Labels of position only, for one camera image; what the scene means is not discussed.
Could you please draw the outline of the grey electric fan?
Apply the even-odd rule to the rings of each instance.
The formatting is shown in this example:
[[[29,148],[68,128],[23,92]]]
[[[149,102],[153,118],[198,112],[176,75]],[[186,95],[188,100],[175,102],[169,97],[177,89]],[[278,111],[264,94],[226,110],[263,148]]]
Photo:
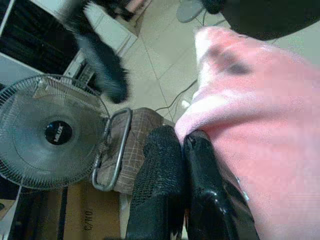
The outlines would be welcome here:
[[[86,178],[106,135],[100,94],[58,74],[0,90],[0,176],[25,188],[63,188]]]

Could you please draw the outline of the brown round sofa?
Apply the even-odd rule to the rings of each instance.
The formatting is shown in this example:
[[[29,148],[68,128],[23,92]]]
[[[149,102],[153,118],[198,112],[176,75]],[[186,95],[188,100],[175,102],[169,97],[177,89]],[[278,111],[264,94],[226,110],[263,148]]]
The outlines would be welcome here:
[[[221,13],[230,28],[258,40],[273,40],[320,21],[320,0],[200,0]]]

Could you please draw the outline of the brown plaid cushion stool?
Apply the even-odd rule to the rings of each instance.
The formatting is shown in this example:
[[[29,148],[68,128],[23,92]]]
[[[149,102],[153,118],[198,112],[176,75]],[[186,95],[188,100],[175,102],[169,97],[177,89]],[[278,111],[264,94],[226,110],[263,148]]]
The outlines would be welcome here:
[[[162,125],[174,123],[150,108],[123,108],[115,112],[107,120],[104,140],[94,161],[94,188],[131,195],[145,161],[145,141],[152,130]]]

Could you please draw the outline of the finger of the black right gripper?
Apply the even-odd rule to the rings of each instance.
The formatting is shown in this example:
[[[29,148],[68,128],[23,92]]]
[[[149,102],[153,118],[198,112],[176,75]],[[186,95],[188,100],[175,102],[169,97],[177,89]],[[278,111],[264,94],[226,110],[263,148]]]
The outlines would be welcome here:
[[[94,87],[114,104],[129,96],[127,71],[121,58],[105,44],[85,15],[88,0],[70,0],[66,7],[66,29],[74,35],[86,62],[95,72]]]

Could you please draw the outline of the white shelf unit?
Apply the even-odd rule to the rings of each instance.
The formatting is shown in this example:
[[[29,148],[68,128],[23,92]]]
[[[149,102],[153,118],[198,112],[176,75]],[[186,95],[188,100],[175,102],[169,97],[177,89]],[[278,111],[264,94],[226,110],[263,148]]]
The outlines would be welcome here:
[[[90,2],[126,21],[134,16],[118,0],[88,0],[87,6]],[[43,73],[62,74],[76,49],[81,50],[73,33],[66,29],[67,6],[62,9],[62,19],[57,20],[30,0],[16,0],[0,36],[0,53]]]

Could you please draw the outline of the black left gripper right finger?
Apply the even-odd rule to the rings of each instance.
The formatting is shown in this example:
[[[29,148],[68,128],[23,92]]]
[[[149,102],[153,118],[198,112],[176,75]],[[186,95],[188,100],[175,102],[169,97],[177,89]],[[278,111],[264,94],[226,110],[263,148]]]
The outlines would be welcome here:
[[[260,240],[248,200],[229,167],[218,160],[209,136],[184,138],[190,180],[188,240]]]

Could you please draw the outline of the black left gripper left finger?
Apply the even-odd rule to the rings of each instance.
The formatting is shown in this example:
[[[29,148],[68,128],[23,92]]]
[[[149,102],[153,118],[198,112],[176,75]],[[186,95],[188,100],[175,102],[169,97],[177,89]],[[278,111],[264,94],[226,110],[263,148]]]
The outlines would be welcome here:
[[[187,170],[172,126],[152,130],[136,175],[125,240],[181,240]]]

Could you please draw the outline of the grey round stand base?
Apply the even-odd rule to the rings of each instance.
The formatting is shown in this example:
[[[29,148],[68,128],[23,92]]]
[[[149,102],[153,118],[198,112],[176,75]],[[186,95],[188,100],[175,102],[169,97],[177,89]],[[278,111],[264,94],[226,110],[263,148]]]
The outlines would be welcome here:
[[[176,18],[180,23],[188,23],[196,18],[203,9],[200,0],[180,0],[180,5],[176,10]]]

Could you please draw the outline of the pink pillow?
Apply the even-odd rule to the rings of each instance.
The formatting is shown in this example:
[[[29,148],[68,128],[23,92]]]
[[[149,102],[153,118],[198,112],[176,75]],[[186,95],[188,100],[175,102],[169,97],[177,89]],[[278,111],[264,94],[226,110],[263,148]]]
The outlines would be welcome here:
[[[230,29],[195,34],[198,90],[177,120],[238,178],[261,240],[320,240],[320,68]]]

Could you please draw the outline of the cardboard box black print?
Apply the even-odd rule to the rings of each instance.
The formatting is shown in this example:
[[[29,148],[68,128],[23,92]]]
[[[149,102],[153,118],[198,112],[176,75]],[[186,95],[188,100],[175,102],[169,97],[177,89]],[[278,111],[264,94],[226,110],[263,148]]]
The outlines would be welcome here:
[[[64,189],[45,191],[36,207],[32,240],[120,240],[121,195],[100,191],[82,181]]]

